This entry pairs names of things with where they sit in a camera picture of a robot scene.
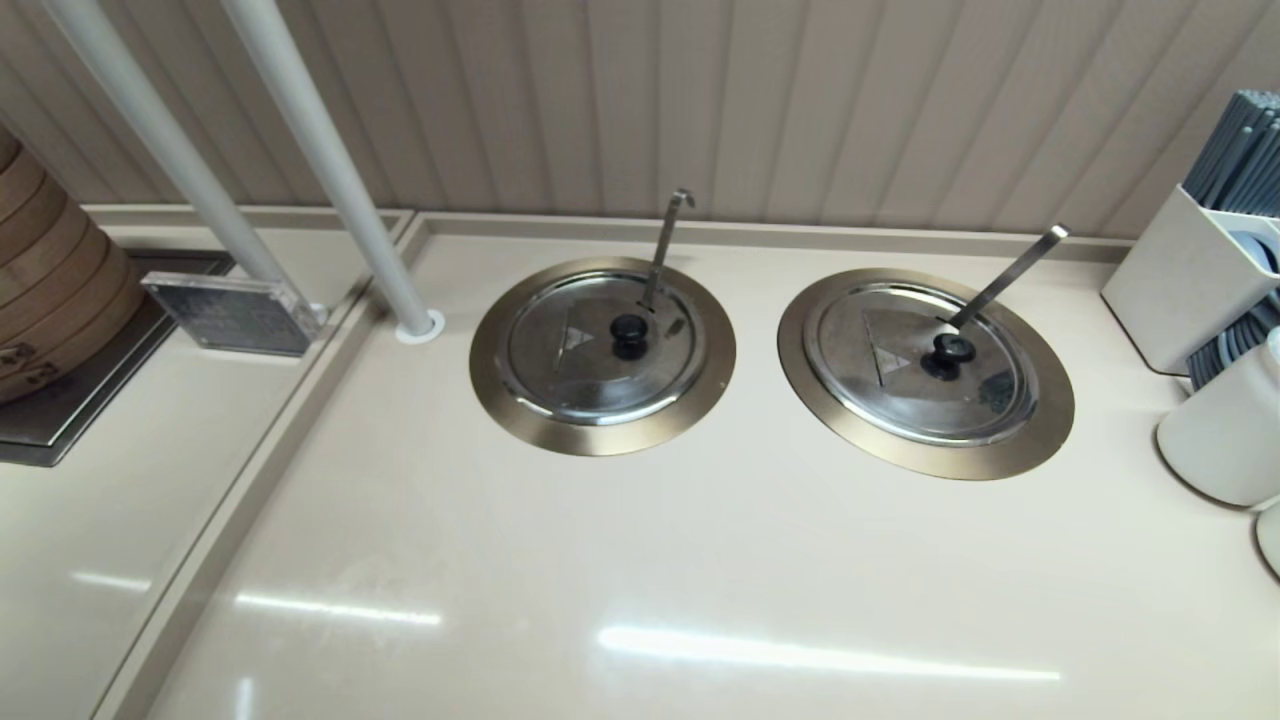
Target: pole base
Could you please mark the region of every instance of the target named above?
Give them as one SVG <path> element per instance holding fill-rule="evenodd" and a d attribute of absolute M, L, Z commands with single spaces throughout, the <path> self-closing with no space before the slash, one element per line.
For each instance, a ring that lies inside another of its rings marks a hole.
<path fill-rule="evenodd" d="M 428 310 L 426 316 L 431 318 L 431 329 L 422 334 L 413 334 L 408 332 L 404 325 L 396 325 L 396 340 L 403 342 L 404 345 L 422 345 L 431 342 L 442 332 L 444 332 L 444 314 L 439 310 Z"/>

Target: ladle handle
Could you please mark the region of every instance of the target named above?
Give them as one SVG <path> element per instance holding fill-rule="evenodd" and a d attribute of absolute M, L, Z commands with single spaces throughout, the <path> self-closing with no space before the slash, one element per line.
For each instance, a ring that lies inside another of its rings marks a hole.
<path fill-rule="evenodd" d="M 671 193 L 671 202 L 667 204 L 667 217 L 662 222 L 662 234 L 658 236 L 658 251 L 653 254 L 653 263 L 649 264 L 649 278 L 644 283 L 644 296 L 640 306 L 653 311 L 653 293 L 658 291 L 658 277 L 662 275 L 663 264 L 667 261 L 667 246 L 671 245 L 671 233 L 676 229 L 676 214 L 680 213 L 680 204 L 694 205 L 694 195 L 685 188 L 677 188 Z"/>
<path fill-rule="evenodd" d="M 1004 273 L 991 281 L 991 284 L 984 287 L 982 292 L 970 300 L 964 307 L 956 313 L 948 324 L 956 329 L 968 323 L 987 306 L 988 302 L 996 299 L 997 295 L 1005 291 L 1006 287 L 1012 284 L 1028 268 L 1036 264 L 1037 260 L 1044 256 L 1046 252 L 1053 249 L 1064 237 L 1071 234 L 1071 231 L 1066 225 L 1057 225 L 1048 228 L 1044 234 L 1041 236 L 1030 247 L 1027 249 L 1011 265 L 1005 268 Z"/>

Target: metal ladle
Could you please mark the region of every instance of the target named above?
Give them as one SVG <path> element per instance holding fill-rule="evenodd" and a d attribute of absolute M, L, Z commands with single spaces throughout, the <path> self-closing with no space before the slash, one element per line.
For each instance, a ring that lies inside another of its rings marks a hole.
<path fill-rule="evenodd" d="M 639 301 L 640 307 L 644 307 L 649 315 L 654 314 L 653 295 L 658 291 L 658 279 L 662 277 L 662 269 L 667 261 L 667 247 L 676 231 L 676 215 L 680 214 L 682 202 L 687 202 L 690 208 L 698 208 L 694 204 L 694 193 L 687 190 L 681 187 L 671 193 L 667 217 L 663 218 L 662 233 L 658 236 L 658 250 L 653 254 L 649 277 L 644 283 L 644 295 Z M 649 351 L 649 342 L 645 340 L 649 334 L 649 323 L 640 315 L 634 313 L 618 315 L 609 323 L 609 334 L 613 336 L 613 355 L 620 360 L 639 360 Z"/>
<path fill-rule="evenodd" d="M 938 333 L 933 337 L 933 352 L 920 360 L 924 370 L 940 379 L 954 380 L 960 377 L 960 365 L 977 357 L 977 350 L 968 338 L 961 337 L 959 331 L 965 323 L 974 319 L 983 307 L 997 295 L 1005 291 L 1014 281 L 1021 277 L 1032 265 L 1043 258 L 1055 245 L 1062 241 L 1071 231 L 1066 225 L 1055 224 L 1041 236 L 1025 252 L 1018 256 L 1004 273 L 991 281 L 973 300 L 965 304 L 959 313 L 946 322 L 955 332 Z"/>

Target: white pole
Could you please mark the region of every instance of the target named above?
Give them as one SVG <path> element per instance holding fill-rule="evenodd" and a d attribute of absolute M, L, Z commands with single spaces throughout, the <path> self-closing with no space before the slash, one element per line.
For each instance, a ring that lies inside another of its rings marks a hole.
<path fill-rule="evenodd" d="M 404 342 L 434 338 L 444 327 L 444 316 L 426 307 L 396 254 L 275 0 L 223 0 L 223 5 L 311 169 L 399 316 L 397 336 Z"/>
<path fill-rule="evenodd" d="M 283 282 L 297 292 L 284 268 L 262 245 L 262 238 L 182 132 L 97 0 L 45 0 L 45 6 L 120 114 L 236 263 L 257 279 Z"/>

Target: brass rim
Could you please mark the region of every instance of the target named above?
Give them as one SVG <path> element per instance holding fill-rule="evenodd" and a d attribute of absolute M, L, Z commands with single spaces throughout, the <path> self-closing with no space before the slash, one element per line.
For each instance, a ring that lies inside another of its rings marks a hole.
<path fill-rule="evenodd" d="M 666 268 L 662 273 L 663 284 L 675 288 L 698 310 L 707 334 L 707 361 L 684 395 L 653 415 L 616 425 L 575 425 L 544 418 L 524 407 L 507 389 L 493 361 L 502 347 L 508 320 L 544 287 L 599 270 L 648 273 L 649 261 L 635 258 L 590 258 L 554 265 L 508 290 L 485 313 L 476 328 L 471 342 L 471 387 L 480 405 L 499 425 L 532 446 L 566 455 L 605 456 L 660 445 L 707 415 L 724 393 L 733 374 L 737 346 L 724 309 L 692 278 Z"/>
<path fill-rule="evenodd" d="M 850 270 L 805 288 L 778 323 L 778 359 L 800 400 L 836 434 L 867 452 L 909 470 L 956 480 L 996 480 L 1044 462 L 1066 442 L 1075 415 L 1075 396 L 1066 369 L 1048 343 L 1021 318 L 998 302 L 982 311 L 1018 342 L 1039 382 L 1036 411 L 1010 438 L 977 447 L 941 447 L 896 436 L 859 418 L 840 404 L 814 374 L 804 351 L 805 319 L 840 288 L 876 282 L 908 282 L 938 288 L 961 301 L 978 291 L 925 273 L 887 268 Z"/>

